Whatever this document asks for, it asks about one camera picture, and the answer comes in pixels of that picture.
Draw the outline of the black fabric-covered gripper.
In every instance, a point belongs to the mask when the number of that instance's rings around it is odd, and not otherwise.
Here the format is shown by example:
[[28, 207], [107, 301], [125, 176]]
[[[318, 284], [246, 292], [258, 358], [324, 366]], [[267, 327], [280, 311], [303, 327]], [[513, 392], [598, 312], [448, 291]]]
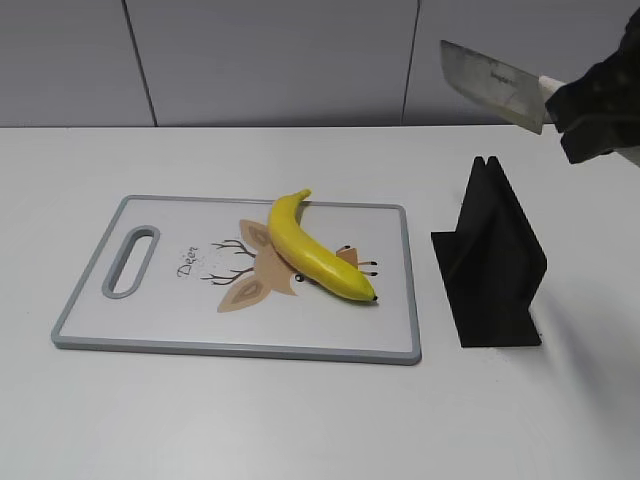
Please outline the black fabric-covered gripper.
[[639, 13], [616, 51], [556, 90], [545, 107], [571, 164], [639, 145]]

